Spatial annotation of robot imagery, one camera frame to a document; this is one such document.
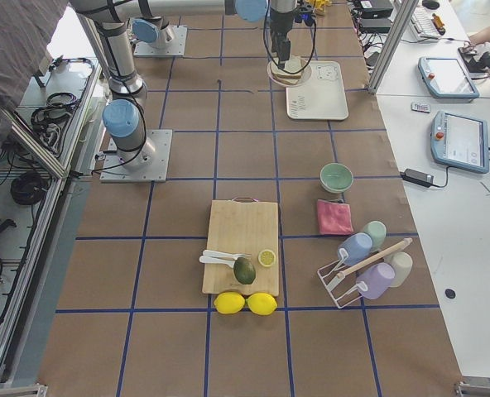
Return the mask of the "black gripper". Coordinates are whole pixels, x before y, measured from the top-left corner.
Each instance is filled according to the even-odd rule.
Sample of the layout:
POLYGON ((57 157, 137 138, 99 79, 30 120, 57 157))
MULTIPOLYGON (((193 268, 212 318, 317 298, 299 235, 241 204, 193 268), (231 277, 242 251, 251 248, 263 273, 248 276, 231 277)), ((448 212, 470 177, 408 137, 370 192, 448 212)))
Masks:
POLYGON ((269 2, 269 32, 271 52, 277 58, 277 65, 284 68, 291 57, 291 41, 288 34, 293 27, 296 0, 271 0, 269 2))

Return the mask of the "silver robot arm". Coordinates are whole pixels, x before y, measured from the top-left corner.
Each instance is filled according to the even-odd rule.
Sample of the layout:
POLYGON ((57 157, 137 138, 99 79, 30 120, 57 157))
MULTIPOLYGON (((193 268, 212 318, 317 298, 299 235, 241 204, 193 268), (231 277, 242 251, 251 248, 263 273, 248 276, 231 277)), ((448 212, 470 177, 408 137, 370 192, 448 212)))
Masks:
POLYGON ((156 48, 165 48, 169 16, 204 14, 238 15, 246 22, 258 22, 270 29, 271 51, 276 54, 279 69, 291 58, 291 41, 287 35, 293 27, 299 5, 297 1, 140 1, 141 16, 135 17, 135 37, 156 48))
POLYGON ((72 1, 70 5, 96 28, 113 95, 102 119, 116 145, 118 163, 99 172, 121 168, 128 175, 144 170, 156 157, 144 116, 147 86, 134 63, 128 23, 147 22, 160 35, 167 17, 238 15, 246 22, 257 22, 267 12, 265 1, 72 1))

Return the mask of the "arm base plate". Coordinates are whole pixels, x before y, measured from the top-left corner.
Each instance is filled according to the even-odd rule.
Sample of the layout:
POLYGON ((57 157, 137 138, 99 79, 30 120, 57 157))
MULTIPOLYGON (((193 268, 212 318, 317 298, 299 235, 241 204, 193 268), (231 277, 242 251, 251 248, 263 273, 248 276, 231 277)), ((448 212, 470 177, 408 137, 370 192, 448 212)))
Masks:
POLYGON ((164 29, 158 29, 138 20, 132 29, 137 39, 134 55, 150 58, 183 56, 187 31, 187 26, 168 25, 164 29))
POLYGON ((100 171, 103 183, 166 182, 171 152, 172 130, 148 130, 147 139, 140 152, 118 151, 112 138, 100 171))

